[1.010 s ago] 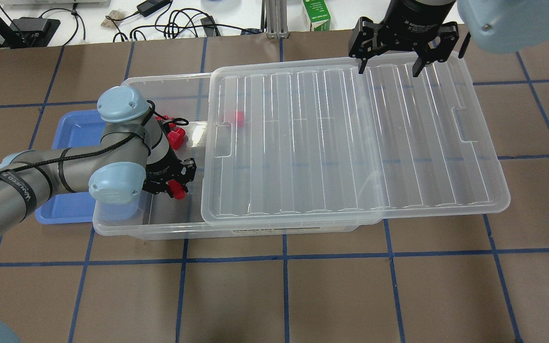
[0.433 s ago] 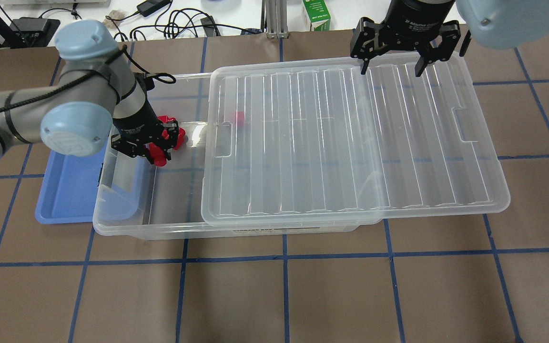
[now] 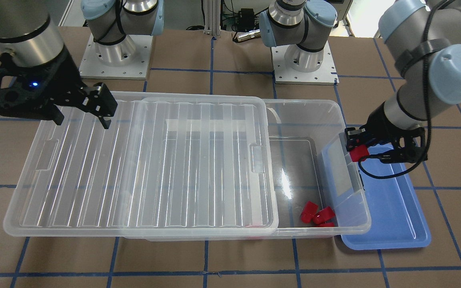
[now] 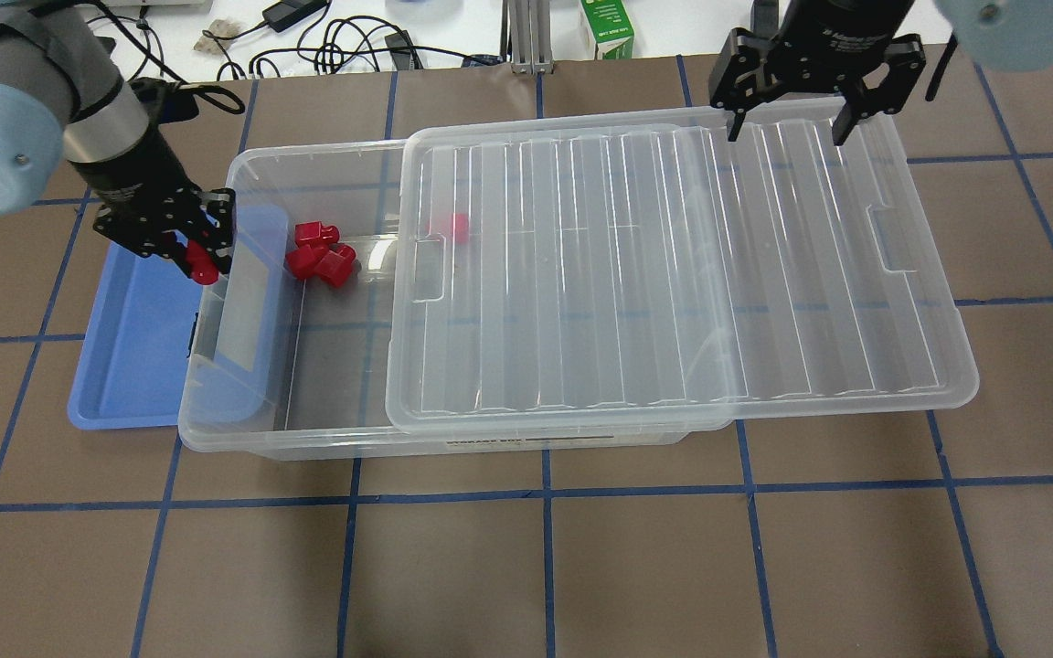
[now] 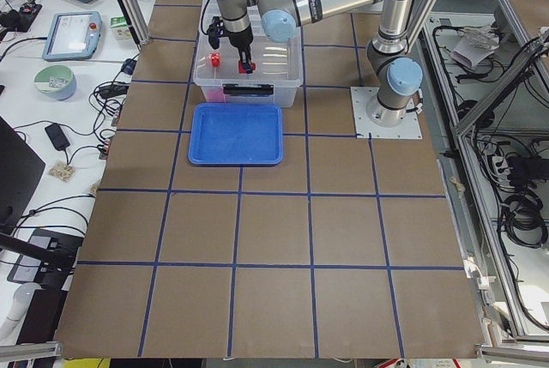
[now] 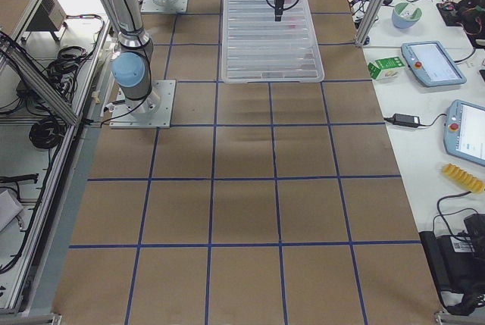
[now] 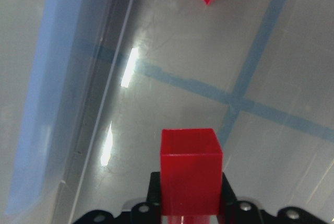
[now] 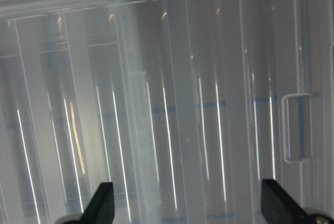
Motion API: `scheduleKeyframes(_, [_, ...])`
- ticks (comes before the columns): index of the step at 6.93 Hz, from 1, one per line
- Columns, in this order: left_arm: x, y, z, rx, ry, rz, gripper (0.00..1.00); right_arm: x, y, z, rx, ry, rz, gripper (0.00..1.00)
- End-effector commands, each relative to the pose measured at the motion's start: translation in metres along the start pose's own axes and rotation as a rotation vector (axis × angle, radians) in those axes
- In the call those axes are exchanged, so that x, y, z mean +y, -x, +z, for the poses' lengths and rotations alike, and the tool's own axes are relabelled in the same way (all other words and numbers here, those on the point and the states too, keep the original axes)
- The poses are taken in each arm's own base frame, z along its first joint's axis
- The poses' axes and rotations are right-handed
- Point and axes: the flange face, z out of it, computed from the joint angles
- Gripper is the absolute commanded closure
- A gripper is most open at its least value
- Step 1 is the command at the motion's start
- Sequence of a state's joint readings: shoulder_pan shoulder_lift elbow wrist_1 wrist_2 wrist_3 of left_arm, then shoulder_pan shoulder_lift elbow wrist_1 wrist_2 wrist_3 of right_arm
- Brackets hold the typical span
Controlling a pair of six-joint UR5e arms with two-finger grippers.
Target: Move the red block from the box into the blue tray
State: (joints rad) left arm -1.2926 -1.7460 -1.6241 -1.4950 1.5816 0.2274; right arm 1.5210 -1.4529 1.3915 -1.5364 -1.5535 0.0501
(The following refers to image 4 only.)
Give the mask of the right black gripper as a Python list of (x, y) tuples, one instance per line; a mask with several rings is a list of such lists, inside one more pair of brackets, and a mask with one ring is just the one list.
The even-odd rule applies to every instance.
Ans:
[(735, 143), (749, 109), (786, 93), (839, 93), (833, 144), (870, 115), (903, 109), (927, 59), (919, 35), (899, 33), (911, 1), (753, 1), (731, 29), (707, 80), (711, 107), (729, 109)]

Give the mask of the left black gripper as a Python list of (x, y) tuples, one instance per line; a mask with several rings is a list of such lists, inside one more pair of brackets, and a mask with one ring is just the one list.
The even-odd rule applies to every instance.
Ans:
[(93, 220), (100, 236), (139, 258), (171, 260), (188, 279), (195, 240), (218, 274), (230, 274), (237, 193), (194, 184), (165, 138), (144, 137), (126, 153), (93, 163), (92, 191), (101, 201)]

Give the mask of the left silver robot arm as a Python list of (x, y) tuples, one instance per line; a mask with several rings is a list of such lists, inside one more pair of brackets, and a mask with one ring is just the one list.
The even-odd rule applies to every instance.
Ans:
[(197, 101), (246, 109), (172, 69), (126, 79), (75, 1), (0, 1), (0, 214), (32, 205), (66, 162), (100, 200), (100, 236), (216, 283), (231, 267), (234, 192), (194, 184), (160, 129), (197, 117)]

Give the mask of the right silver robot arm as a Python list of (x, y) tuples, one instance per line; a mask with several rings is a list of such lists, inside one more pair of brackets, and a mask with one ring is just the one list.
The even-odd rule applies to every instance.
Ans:
[[(994, 69), (1053, 66), (1053, 1), (939, 1), (950, 37), (925, 101), (936, 99), (953, 55), (963, 49)], [(902, 34), (910, 1), (756, 1), (750, 25), (731, 29), (710, 72), (710, 107), (729, 113), (736, 141), (749, 112), (789, 93), (836, 93), (832, 124), (845, 145), (861, 122), (903, 109), (928, 66), (923, 41)]]

